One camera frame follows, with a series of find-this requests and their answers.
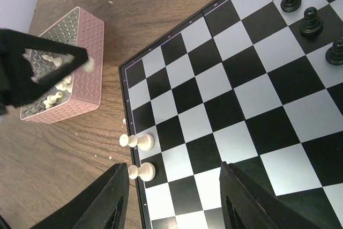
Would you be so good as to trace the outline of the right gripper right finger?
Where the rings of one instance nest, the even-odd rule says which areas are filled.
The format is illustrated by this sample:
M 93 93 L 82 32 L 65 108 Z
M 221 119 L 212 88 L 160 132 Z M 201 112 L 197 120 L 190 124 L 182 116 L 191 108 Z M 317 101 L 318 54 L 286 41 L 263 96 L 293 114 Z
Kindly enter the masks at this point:
M 225 228 L 319 228 L 232 163 L 221 164 L 220 197 Z

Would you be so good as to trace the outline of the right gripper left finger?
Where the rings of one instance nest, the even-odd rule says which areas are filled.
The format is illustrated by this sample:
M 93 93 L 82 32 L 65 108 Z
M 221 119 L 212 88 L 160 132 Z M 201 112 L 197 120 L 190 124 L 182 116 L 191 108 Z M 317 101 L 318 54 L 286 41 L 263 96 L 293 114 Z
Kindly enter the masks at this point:
M 114 164 L 69 203 L 33 228 L 124 228 L 128 195 L 127 164 Z

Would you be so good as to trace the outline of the white chess pawn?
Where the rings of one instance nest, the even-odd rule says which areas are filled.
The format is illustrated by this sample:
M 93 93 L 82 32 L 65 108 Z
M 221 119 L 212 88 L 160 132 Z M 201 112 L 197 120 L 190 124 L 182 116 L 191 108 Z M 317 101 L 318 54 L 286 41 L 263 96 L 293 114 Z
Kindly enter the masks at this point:
M 151 181 L 154 179 L 156 170 L 155 166 L 150 162 L 143 163 L 140 167 L 136 165 L 131 165 L 128 167 L 129 178 L 134 180 L 141 178 L 143 181 Z
M 142 151 L 149 151 L 154 146 L 154 139 L 150 134 L 143 134 L 140 137 L 136 135 L 128 136 L 122 134 L 119 138 L 120 146 L 122 147 L 139 147 Z

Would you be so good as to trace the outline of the white chess piece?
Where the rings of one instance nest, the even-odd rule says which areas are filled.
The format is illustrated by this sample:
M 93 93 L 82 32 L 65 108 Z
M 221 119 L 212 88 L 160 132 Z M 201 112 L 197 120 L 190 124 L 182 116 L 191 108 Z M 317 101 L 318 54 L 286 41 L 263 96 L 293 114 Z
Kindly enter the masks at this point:
M 83 65 L 83 70 L 87 73 L 93 72 L 95 68 L 95 60 L 93 58 L 89 58 L 88 61 Z

